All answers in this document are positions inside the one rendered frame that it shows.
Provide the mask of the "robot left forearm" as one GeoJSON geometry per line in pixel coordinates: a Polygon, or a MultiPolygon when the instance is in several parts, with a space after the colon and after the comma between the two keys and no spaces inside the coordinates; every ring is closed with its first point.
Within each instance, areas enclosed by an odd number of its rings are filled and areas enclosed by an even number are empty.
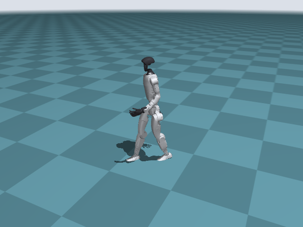
{"type": "Polygon", "coordinates": [[[144,112],[148,112],[149,110],[151,110],[153,108],[154,105],[156,105],[158,103],[160,99],[160,96],[156,96],[155,99],[152,99],[150,101],[150,103],[148,105],[146,105],[145,107],[147,107],[146,109],[144,109],[144,112]]]}

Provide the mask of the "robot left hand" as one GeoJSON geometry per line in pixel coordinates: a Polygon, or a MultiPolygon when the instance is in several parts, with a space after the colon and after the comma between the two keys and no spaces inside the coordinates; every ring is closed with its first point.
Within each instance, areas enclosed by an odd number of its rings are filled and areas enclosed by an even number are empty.
{"type": "Polygon", "coordinates": [[[146,109],[147,107],[143,107],[141,109],[136,109],[136,108],[133,108],[135,111],[130,111],[130,115],[132,117],[135,117],[135,116],[138,116],[140,115],[141,113],[144,113],[144,109],[146,109]]]}

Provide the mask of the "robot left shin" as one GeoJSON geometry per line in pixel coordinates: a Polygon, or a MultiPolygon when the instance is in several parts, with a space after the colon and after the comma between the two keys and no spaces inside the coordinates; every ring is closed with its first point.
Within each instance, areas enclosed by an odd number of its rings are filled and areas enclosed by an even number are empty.
{"type": "Polygon", "coordinates": [[[165,137],[161,136],[160,139],[159,139],[159,141],[158,140],[156,140],[156,141],[157,141],[160,149],[163,151],[164,155],[168,156],[167,143],[166,143],[165,137]]]}

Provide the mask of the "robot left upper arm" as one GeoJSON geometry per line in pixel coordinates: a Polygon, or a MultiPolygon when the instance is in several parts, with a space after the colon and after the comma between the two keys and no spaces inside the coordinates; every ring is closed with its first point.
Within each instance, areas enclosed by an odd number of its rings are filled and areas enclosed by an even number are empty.
{"type": "Polygon", "coordinates": [[[153,76],[150,77],[150,83],[152,85],[153,91],[155,92],[153,95],[153,99],[155,99],[156,96],[160,96],[159,81],[155,76],[153,76]]]}

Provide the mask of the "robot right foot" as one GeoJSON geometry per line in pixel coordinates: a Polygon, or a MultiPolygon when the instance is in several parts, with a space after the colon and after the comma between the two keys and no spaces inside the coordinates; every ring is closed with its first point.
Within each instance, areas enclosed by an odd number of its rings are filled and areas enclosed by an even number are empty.
{"type": "Polygon", "coordinates": [[[137,157],[135,157],[134,155],[132,155],[130,158],[126,159],[126,161],[135,161],[140,159],[140,156],[138,155],[137,157]]]}

